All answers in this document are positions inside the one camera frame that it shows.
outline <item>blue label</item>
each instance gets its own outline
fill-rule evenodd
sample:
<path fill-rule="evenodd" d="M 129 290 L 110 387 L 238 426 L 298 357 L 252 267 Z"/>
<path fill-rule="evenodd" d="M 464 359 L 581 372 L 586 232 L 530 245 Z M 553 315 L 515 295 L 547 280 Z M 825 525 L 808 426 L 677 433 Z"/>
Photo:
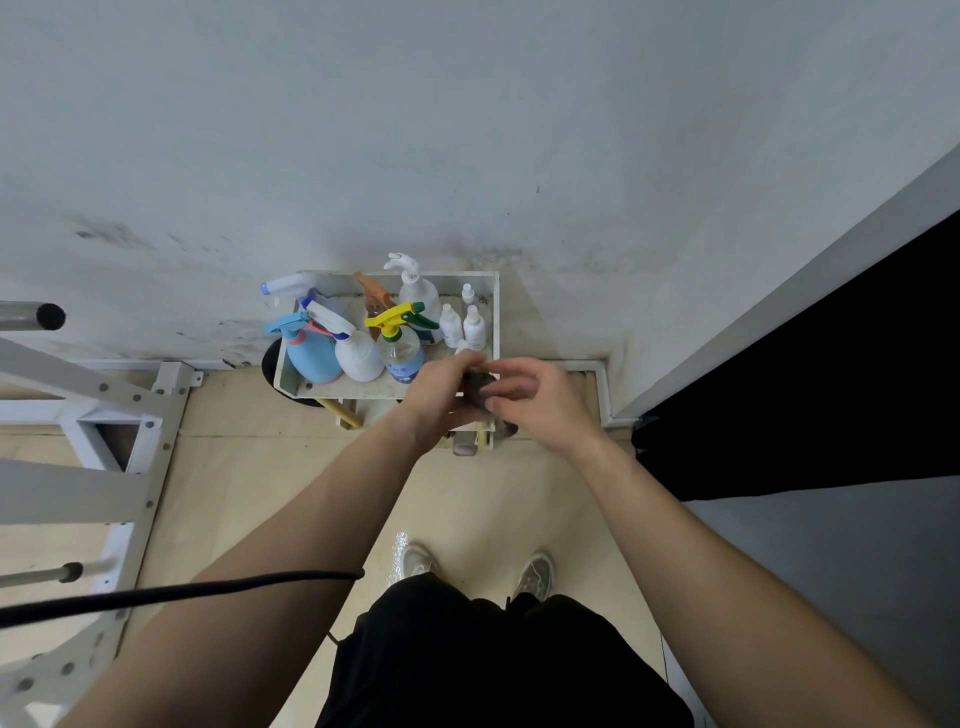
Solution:
<path fill-rule="evenodd" d="M 400 384 L 409 384 L 417 378 L 417 372 L 420 371 L 420 367 L 425 363 L 426 354 L 423 353 L 423 347 L 421 347 L 417 350 L 417 355 L 410 361 L 405 361 L 402 364 L 388 364 L 387 371 L 389 371 L 391 376 L 400 382 Z"/>
<path fill-rule="evenodd" d="M 410 327 L 424 344 L 436 344 L 443 336 L 438 328 L 416 328 Z"/>

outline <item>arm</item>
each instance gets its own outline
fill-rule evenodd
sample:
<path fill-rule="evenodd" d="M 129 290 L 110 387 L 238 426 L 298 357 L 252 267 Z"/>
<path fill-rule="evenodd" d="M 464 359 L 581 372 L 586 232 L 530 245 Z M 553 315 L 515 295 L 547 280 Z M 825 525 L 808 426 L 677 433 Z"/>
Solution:
<path fill-rule="evenodd" d="M 418 458 L 479 414 L 454 398 L 464 371 L 483 358 L 465 352 L 426 364 L 401 406 L 196 580 L 361 569 Z M 60 725 L 267 726 L 350 586 L 300 582 L 170 604 Z"/>
<path fill-rule="evenodd" d="M 566 373 L 492 362 L 488 408 L 565 457 L 595 496 L 657 625 L 720 725 L 928 726 L 856 645 L 707 528 L 593 421 Z"/>

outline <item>white spray bottle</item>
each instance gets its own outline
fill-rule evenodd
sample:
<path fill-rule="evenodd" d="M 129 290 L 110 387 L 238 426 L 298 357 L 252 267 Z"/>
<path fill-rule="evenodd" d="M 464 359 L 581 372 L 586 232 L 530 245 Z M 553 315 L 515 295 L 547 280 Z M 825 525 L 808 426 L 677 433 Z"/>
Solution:
<path fill-rule="evenodd" d="M 373 339 L 365 329 L 357 328 L 343 316 L 316 301 L 306 307 L 318 324 L 333 334 L 337 340 L 334 352 L 344 374 L 354 381 L 372 381 L 383 371 L 383 361 L 376 350 Z"/>
<path fill-rule="evenodd" d="M 437 286 L 420 275 L 420 265 L 412 257 L 390 253 L 390 260 L 383 267 L 385 270 L 391 268 L 403 270 L 401 274 L 403 285 L 396 296 L 397 304 L 423 303 L 423 316 L 433 322 L 440 321 L 440 294 L 437 293 Z M 423 328 L 416 324 L 411 324 L 410 328 L 423 344 L 437 344 L 444 340 L 444 335 L 438 328 Z"/>

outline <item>black cable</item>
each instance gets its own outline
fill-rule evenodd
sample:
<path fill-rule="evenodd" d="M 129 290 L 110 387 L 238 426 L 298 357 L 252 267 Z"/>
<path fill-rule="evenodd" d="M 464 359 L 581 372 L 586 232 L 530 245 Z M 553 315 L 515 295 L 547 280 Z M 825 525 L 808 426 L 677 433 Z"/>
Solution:
<path fill-rule="evenodd" d="M 271 584 L 284 584 L 290 581 L 309 581 L 313 579 L 342 579 L 356 581 L 362 579 L 360 571 L 278 571 L 244 579 L 226 581 L 201 581 L 194 584 L 175 584 L 169 587 L 150 587 L 131 589 L 126 592 L 110 592 L 101 595 L 69 596 L 65 599 L 35 601 L 28 604 L 15 604 L 0 609 L 0 629 L 18 627 L 21 624 L 33 624 L 36 621 L 74 617 L 91 612 L 111 612 L 115 609 L 131 609 L 165 601 L 181 601 L 197 596 L 215 596 L 245 592 L 248 589 L 267 587 Z"/>

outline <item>white pump dispenser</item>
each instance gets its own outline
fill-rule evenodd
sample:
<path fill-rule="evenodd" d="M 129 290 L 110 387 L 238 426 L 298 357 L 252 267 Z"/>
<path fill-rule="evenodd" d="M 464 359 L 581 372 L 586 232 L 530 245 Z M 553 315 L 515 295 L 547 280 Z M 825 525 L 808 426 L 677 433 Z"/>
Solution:
<path fill-rule="evenodd" d="M 487 324 L 475 305 L 467 307 L 464 317 L 464 341 L 475 352 L 481 352 L 487 346 Z"/>
<path fill-rule="evenodd" d="M 456 349 L 457 344 L 464 340 L 460 314 L 449 303 L 444 303 L 444 310 L 440 314 L 440 331 L 444 333 L 444 343 L 451 349 Z"/>
<path fill-rule="evenodd" d="M 409 255 L 390 253 L 390 260 L 384 270 L 391 268 L 402 269 L 403 286 L 396 297 L 397 303 L 423 303 L 423 316 L 431 321 L 440 321 L 440 294 L 437 286 L 420 275 L 420 265 Z M 411 324 L 412 328 L 423 344 L 437 344 L 444 340 L 443 333 L 438 328 L 420 328 Z"/>
<path fill-rule="evenodd" d="M 337 340 L 334 353 L 344 374 L 354 381 L 372 381 L 383 371 L 383 361 L 365 328 L 357 328 L 343 316 L 316 301 L 306 307 L 307 313 L 326 328 Z"/>

